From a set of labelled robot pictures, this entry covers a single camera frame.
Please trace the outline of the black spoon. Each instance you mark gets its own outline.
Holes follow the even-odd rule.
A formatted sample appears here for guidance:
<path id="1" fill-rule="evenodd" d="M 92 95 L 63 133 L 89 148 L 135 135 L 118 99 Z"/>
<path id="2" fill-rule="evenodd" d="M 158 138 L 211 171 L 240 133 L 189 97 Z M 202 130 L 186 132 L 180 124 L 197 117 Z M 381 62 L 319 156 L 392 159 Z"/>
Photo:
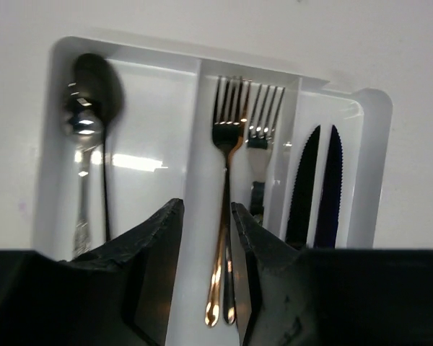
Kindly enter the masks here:
<path id="1" fill-rule="evenodd" d="M 112 239 L 110 229 L 108 165 L 110 152 L 107 139 L 112 124 L 123 109 L 123 89 L 121 80 L 113 65 L 95 53 L 80 55 L 74 62 L 72 72 L 77 82 L 88 91 L 88 96 L 97 103 L 96 117 L 102 124 L 102 186 L 105 216 L 105 240 Z"/>

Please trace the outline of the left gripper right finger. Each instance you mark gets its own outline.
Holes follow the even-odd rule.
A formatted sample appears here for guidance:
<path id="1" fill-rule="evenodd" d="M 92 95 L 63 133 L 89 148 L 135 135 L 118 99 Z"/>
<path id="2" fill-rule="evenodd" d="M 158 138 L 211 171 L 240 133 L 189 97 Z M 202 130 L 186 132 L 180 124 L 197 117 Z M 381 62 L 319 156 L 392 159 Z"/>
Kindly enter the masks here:
<path id="1" fill-rule="evenodd" d="M 241 345 L 433 345 L 433 250 L 296 250 L 231 209 Z"/>

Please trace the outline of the blue knife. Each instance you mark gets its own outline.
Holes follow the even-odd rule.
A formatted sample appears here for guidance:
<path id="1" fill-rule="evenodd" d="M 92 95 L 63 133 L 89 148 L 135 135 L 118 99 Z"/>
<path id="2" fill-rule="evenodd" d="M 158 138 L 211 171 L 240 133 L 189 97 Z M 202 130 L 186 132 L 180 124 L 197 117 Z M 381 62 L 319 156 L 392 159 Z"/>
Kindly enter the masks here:
<path id="1" fill-rule="evenodd" d="M 336 126 L 331 128 L 313 246 L 334 248 L 338 231 L 343 177 L 343 148 Z"/>

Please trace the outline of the silver spoon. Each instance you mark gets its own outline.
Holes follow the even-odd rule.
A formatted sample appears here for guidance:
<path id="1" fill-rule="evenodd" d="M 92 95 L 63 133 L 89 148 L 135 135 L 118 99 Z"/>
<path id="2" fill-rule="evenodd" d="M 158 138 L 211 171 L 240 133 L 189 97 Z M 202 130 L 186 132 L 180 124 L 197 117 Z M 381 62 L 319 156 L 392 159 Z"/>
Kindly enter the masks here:
<path id="1" fill-rule="evenodd" d="M 93 151 L 101 144 L 103 125 L 96 114 L 94 102 L 83 97 L 70 97 L 62 115 L 64 133 L 76 144 L 80 155 L 80 199 L 76 230 L 74 232 L 73 256 L 88 252 L 91 247 L 89 230 L 89 172 Z"/>

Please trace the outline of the black knife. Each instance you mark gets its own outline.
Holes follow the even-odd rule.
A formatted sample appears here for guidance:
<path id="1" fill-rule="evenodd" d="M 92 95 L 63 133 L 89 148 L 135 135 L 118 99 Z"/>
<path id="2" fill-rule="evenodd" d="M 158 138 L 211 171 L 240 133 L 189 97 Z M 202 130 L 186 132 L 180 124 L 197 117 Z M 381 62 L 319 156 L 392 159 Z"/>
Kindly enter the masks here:
<path id="1" fill-rule="evenodd" d="M 285 242 L 295 249 L 307 243 L 319 140 L 318 125 L 303 148 L 294 181 Z"/>

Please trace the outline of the silver fork with black handle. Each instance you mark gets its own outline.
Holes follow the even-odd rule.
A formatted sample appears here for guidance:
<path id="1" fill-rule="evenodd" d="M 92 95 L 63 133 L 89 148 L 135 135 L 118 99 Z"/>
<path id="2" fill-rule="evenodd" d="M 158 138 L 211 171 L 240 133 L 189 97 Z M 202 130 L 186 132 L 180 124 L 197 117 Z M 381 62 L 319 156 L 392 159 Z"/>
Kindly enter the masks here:
<path id="1" fill-rule="evenodd" d="M 250 116 L 247 151 L 253 172 L 249 211 L 259 225 L 263 225 L 265 184 L 268 165 L 274 147 L 274 136 L 284 98 L 285 87 L 267 85 L 262 97 L 260 84 Z"/>

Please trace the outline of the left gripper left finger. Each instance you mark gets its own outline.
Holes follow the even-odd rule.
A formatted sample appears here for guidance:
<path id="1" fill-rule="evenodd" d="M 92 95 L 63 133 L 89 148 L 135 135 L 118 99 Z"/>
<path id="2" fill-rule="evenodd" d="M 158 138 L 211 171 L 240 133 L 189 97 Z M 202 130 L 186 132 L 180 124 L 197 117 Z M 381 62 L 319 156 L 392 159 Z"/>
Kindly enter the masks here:
<path id="1" fill-rule="evenodd" d="M 163 345 L 183 215 L 174 198 L 70 261 L 0 250 L 0 345 Z"/>

